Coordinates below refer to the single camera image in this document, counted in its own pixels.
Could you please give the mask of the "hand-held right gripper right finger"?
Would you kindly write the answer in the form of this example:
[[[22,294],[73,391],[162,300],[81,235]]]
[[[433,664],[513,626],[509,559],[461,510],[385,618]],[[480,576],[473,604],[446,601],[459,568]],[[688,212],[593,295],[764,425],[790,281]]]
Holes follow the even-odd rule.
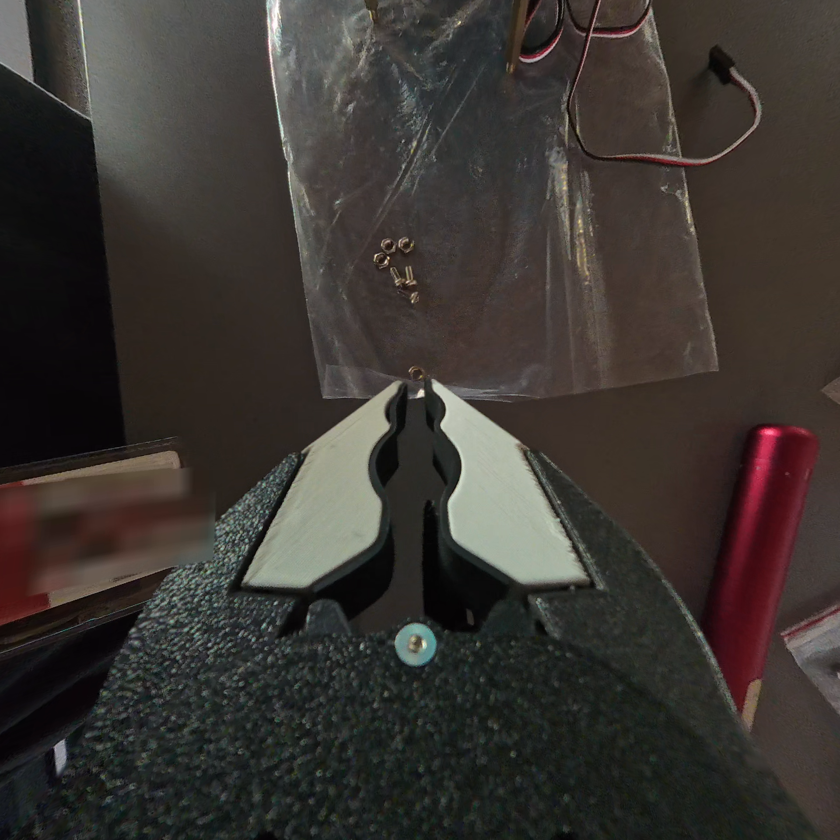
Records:
[[[524,444],[438,381],[424,384],[434,465],[444,482],[444,545],[468,570],[520,592],[592,578],[531,467]]]

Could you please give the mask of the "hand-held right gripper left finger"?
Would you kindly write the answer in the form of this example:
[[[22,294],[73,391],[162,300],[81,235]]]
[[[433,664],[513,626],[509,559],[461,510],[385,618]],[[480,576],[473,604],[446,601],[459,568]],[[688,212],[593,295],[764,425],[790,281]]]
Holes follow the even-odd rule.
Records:
[[[405,384],[390,384],[303,450],[245,568],[244,590],[316,594],[382,551],[406,399]]]

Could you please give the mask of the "silver screws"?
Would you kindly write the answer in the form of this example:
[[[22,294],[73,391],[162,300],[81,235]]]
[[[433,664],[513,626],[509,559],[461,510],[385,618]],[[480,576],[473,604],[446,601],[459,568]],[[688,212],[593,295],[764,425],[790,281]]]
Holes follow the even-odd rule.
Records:
[[[412,236],[385,237],[372,257],[374,267],[390,277],[391,288],[400,298],[415,308],[420,300],[419,283],[413,258],[417,242]]]

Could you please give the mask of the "dark grey desk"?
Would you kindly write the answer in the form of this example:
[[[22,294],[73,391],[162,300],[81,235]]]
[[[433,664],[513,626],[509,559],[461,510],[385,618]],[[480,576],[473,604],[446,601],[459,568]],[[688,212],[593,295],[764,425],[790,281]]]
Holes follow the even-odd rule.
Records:
[[[260,2],[82,2],[124,427],[180,437],[234,504],[358,405],[324,401],[303,299]],[[838,2],[656,2],[679,137],[749,119],[701,80],[720,44],[758,132],[691,171],[719,372],[478,408],[541,449],[699,615],[746,431],[821,442],[780,606],[838,601]]]

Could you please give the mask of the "dark red metal tube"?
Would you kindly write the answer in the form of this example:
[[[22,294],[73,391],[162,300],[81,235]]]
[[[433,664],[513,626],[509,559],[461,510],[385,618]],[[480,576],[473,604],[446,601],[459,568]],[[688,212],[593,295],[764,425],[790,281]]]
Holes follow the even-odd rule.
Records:
[[[791,425],[745,439],[700,628],[748,730],[819,447]]]

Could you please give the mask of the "large clear plastic bag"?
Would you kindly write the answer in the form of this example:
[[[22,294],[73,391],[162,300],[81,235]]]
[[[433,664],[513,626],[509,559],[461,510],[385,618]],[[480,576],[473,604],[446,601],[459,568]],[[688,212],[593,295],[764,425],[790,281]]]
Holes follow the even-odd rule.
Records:
[[[407,3],[377,24],[363,2],[266,4],[322,396],[370,397],[413,365],[478,399],[716,371],[686,176],[581,152],[581,38],[509,76],[510,2],[455,31]],[[402,236],[415,308],[372,260]]]

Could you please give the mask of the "clear bag with red zip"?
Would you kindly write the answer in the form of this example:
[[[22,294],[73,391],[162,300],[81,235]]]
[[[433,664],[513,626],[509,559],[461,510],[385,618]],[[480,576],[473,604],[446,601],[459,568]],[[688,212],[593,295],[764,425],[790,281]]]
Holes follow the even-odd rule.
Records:
[[[781,638],[802,673],[839,712],[839,604],[788,627]]]

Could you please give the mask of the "person's black clothing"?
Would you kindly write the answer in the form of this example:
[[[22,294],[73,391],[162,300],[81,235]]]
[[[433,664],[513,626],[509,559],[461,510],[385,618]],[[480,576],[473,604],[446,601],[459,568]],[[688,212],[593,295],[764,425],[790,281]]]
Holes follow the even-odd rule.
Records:
[[[1,464],[124,444],[91,123],[1,69]],[[2,782],[46,781],[133,617],[2,662]]]

